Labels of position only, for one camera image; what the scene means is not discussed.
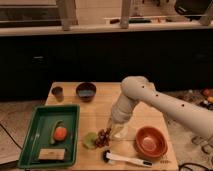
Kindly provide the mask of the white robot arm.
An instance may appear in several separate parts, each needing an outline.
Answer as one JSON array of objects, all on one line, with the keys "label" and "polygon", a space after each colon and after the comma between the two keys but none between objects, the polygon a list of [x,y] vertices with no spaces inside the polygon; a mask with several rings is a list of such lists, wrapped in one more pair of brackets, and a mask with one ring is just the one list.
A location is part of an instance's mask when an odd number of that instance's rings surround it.
[{"label": "white robot arm", "polygon": [[142,76],[122,80],[121,94],[111,109],[112,122],[127,123],[139,102],[153,106],[205,139],[213,137],[213,111],[158,92]]}]

